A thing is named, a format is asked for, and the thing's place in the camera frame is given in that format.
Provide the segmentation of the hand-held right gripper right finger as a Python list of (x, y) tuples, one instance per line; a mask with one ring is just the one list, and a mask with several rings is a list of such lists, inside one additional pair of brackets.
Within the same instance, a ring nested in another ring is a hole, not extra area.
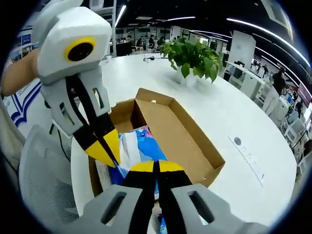
[(268, 227), (245, 222), (228, 202), (202, 184), (193, 184), (183, 168), (160, 160), (159, 204), (170, 234), (265, 234)]

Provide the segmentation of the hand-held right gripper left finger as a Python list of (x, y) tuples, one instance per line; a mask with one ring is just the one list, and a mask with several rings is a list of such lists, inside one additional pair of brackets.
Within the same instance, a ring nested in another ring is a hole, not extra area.
[(122, 185), (111, 185), (85, 205), (80, 234), (146, 234), (154, 207), (153, 161), (136, 164)]

